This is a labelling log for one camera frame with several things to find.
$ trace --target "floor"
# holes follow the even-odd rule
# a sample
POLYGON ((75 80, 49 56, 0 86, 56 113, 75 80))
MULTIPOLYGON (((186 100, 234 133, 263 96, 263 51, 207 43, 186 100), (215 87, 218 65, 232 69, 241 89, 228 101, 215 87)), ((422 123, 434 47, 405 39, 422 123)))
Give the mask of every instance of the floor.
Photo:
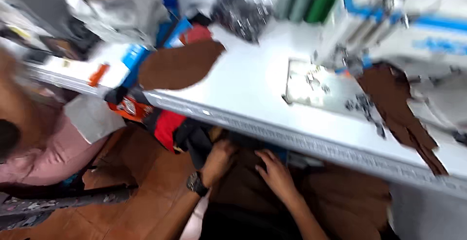
POLYGON ((174 155, 136 127, 84 175, 86 188, 124 182, 131 172, 140 185, 126 202, 61 209, 31 229, 1 231, 2 240, 140 240, 163 218, 194 171, 189 154, 174 155))

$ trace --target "black watch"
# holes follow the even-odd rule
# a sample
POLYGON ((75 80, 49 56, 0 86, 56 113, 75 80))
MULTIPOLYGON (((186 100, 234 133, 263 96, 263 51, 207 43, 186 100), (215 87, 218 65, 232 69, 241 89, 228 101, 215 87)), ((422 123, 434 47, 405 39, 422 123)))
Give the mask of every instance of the black watch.
POLYGON ((186 187, 201 197, 205 196, 209 191, 209 189, 203 185, 203 182, 201 181, 201 173, 198 171, 188 177, 186 180, 186 187))

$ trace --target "pink shirt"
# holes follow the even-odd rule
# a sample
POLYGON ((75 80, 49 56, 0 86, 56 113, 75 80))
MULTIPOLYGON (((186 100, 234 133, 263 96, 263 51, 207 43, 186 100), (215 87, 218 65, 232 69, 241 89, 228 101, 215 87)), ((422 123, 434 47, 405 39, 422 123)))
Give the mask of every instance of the pink shirt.
POLYGON ((31 149, 0 164, 0 183, 51 185, 84 168, 102 148, 106 138, 89 144, 64 113, 58 114, 47 148, 31 149))

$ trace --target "brown fabric piece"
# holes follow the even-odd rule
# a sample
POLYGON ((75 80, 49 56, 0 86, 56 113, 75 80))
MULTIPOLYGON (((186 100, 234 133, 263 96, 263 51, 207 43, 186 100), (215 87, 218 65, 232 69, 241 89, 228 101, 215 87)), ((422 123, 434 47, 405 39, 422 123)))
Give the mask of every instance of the brown fabric piece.
POLYGON ((257 164, 265 168, 260 157, 250 149, 242 149, 234 157, 230 170, 214 186, 209 202, 233 204, 264 214, 279 214, 286 210, 279 198, 254 169, 257 164))
POLYGON ((152 53, 141 65, 138 79, 144 90, 183 89, 202 80, 225 47, 207 40, 152 53))
POLYGON ((383 180, 335 165, 308 175, 303 196, 323 227, 341 240, 381 240, 391 203, 383 180))
MULTIPOLYGON (((256 164, 265 166, 253 150, 242 149, 235 156, 230 170, 214 186, 210 203, 233 204, 270 215, 287 212, 254 169, 256 164)), ((391 203, 383 180, 327 164, 296 185, 330 239, 381 240, 391 203)))
POLYGON ((416 149, 435 175, 448 175, 433 153, 433 149, 437 147, 436 142, 407 105, 407 99, 411 98, 410 86, 405 75, 403 77, 402 80, 397 80, 389 65, 380 64, 365 70, 357 81, 375 103, 394 137, 401 144, 416 149))

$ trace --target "hand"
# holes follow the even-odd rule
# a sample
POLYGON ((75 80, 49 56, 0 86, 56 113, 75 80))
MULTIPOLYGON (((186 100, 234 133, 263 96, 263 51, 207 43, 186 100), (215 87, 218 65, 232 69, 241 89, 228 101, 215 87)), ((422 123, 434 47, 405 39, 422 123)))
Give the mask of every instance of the hand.
POLYGON ((256 165, 255 169, 286 206, 289 206, 293 201, 300 198, 301 195, 295 188, 289 170, 277 159, 274 153, 266 149, 255 151, 254 153, 261 157, 268 171, 266 172, 259 165, 256 165))
POLYGON ((230 166, 230 156, 236 148, 228 140, 216 142, 204 167, 201 169, 201 179, 206 188, 216 183, 230 166))

